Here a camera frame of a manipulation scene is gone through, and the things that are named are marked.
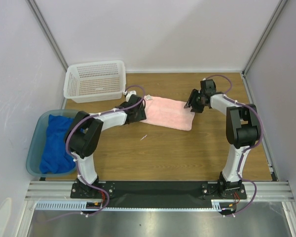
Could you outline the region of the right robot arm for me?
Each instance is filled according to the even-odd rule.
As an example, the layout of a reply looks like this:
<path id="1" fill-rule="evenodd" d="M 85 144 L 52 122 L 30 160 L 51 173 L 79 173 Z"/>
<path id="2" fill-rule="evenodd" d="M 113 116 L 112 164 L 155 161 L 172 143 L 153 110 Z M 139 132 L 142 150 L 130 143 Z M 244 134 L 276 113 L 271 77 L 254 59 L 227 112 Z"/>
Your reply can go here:
<path id="1" fill-rule="evenodd" d="M 243 168 L 251 149 L 261 143 L 263 127 L 254 104 L 243 104 L 218 92 L 213 79 L 205 78 L 200 89 L 193 89 L 184 108 L 202 113 L 204 108 L 215 109 L 226 116 L 225 133 L 230 144 L 226 165 L 213 190 L 220 198 L 231 198 L 241 191 Z"/>

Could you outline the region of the pink towel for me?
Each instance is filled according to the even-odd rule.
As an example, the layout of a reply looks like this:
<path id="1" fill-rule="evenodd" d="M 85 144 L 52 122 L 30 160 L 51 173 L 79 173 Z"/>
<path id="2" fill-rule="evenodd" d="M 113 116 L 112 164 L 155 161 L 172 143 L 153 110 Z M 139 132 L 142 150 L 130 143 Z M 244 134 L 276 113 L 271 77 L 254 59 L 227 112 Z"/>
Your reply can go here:
<path id="1" fill-rule="evenodd" d="M 185 102 L 168 98 L 145 96 L 146 119 L 141 122 L 182 131 L 190 131 L 195 116 Z"/>

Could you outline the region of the blue towel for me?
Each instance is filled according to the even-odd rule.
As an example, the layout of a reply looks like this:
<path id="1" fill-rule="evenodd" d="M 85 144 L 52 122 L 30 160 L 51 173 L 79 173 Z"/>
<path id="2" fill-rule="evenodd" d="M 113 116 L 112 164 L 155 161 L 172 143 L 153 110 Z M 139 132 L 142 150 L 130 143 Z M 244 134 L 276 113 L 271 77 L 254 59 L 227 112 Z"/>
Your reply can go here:
<path id="1" fill-rule="evenodd" d="M 41 173 L 61 174 L 75 168 L 75 162 L 66 152 L 64 142 L 72 122 L 72 118 L 49 115 L 46 142 L 39 165 Z"/>

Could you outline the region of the white perforated plastic basket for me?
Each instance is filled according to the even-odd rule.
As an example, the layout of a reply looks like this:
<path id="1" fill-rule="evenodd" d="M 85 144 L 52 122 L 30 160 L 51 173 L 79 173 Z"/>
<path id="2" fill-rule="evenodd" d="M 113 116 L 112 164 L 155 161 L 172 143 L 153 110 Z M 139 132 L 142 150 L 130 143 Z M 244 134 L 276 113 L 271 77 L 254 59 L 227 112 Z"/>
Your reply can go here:
<path id="1" fill-rule="evenodd" d="M 126 86 L 121 60 L 74 64 L 68 67 L 63 95 L 76 103 L 120 99 Z"/>

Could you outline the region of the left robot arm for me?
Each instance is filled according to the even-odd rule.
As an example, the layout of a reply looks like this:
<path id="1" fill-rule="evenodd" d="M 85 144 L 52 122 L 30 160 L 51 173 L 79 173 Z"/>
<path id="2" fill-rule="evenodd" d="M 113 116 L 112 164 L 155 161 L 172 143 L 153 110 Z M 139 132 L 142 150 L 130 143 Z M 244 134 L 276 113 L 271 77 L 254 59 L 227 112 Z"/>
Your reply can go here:
<path id="1" fill-rule="evenodd" d="M 125 101 L 105 112 L 89 114 L 79 111 L 64 141 L 67 154 L 76 163 L 77 179 L 72 186 L 71 198 L 98 198 L 109 194 L 99 185 L 99 176 L 94 165 L 94 152 L 102 131 L 116 126 L 146 119 L 144 99 L 133 91 L 127 93 Z"/>

